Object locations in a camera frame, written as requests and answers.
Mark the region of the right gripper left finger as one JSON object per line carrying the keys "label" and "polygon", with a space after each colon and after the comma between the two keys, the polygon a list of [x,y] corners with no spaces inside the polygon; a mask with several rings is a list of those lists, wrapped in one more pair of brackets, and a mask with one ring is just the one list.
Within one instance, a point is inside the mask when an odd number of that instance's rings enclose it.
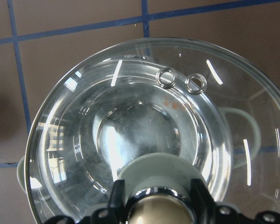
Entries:
{"label": "right gripper left finger", "polygon": [[105,207],[95,210],[91,224],[122,224],[125,222],[125,181],[116,180]]}

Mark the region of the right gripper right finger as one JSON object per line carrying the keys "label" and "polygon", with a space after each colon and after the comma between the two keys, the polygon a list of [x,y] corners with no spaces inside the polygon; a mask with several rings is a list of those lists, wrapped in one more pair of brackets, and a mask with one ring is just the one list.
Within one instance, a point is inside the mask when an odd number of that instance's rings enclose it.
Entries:
{"label": "right gripper right finger", "polygon": [[216,203],[201,179],[191,180],[191,202],[199,224],[239,224],[237,211]]}

